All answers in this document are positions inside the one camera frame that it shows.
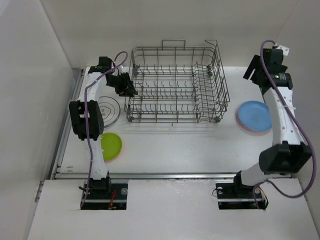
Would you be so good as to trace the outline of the light blue plastic plate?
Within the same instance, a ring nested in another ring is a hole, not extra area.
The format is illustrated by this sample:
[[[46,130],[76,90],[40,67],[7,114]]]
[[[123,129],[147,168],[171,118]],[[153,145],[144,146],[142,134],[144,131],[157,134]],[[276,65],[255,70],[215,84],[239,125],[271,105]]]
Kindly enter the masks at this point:
[[[237,118],[244,128],[252,132],[262,133],[272,129],[269,108],[260,101],[242,103],[237,109]]]

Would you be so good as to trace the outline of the pink plastic plate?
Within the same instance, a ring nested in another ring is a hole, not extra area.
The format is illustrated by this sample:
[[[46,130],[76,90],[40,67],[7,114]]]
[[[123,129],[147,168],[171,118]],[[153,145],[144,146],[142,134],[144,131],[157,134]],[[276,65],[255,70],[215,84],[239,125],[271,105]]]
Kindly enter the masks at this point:
[[[270,115],[261,111],[245,113],[243,110],[238,110],[236,119],[241,127],[252,133],[265,133],[272,128]]]

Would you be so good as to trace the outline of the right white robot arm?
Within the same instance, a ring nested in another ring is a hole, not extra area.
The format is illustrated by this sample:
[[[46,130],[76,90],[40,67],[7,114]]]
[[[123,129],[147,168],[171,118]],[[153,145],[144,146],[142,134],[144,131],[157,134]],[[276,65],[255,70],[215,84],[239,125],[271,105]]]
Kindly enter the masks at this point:
[[[239,171],[232,183],[232,193],[243,197],[256,187],[280,175],[297,174],[315,151],[297,123],[293,106],[293,81],[283,59],[289,48],[274,45],[262,48],[247,67],[243,78],[258,85],[268,106],[272,124],[272,145],[259,154],[258,163]]]

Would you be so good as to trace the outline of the lime green plastic plate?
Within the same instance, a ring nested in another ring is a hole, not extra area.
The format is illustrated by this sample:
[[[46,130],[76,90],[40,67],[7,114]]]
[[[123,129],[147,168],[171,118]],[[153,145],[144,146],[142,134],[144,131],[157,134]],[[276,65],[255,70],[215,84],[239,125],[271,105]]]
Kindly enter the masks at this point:
[[[101,135],[101,149],[104,161],[116,158],[122,150],[122,139],[115,133],[104,133]]]

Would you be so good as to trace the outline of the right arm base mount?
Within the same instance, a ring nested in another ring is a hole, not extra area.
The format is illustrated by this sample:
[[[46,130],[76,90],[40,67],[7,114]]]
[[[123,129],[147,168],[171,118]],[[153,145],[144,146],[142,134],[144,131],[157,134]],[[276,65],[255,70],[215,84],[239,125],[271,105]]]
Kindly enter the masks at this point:
[[[269,205],[260,187],[236,190],[233,182],[216,182],[212,195],[217,198],[219,210],[266,210]]]

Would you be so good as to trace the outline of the white plate blue line motif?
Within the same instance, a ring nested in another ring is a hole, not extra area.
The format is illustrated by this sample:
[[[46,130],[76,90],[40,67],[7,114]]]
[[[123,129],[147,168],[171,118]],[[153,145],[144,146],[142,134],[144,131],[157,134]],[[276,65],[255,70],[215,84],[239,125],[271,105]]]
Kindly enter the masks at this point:
[[[104,128],[115,124],[121,115],[121,106],[117,100],[109,96],[101,96],[98,106],[102,115]]]

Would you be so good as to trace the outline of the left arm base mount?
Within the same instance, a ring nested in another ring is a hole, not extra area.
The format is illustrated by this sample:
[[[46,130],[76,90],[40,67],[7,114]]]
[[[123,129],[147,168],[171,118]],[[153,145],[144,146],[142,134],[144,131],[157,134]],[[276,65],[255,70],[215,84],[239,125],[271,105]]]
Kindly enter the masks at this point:
[[[112,183],[110,191],[106,193],[88,193],[86,200],[85,187],[79,187],[83,191],[80,202],[81,210],[126,210],[128,197],[128,183]]]

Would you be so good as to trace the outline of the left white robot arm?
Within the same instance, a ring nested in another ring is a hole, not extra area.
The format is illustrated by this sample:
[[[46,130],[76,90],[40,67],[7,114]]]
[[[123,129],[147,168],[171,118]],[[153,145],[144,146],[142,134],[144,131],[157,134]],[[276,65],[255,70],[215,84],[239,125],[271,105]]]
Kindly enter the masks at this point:
[[[130,75],[121,72],[125,62],[116,64],[107,56],[100,56],[98,64],[89,68],[87,83],[77,100],[69,103],[71,127],[74,134],[83,142],[89,159],[89,174],[84,192],[91,189],[100,198],[111,195],[109,171],[103,158],[101,137],[104,132],[104,120],[99,107],[103,88],[111,87],[120,97],[134,97],[138,94]]]

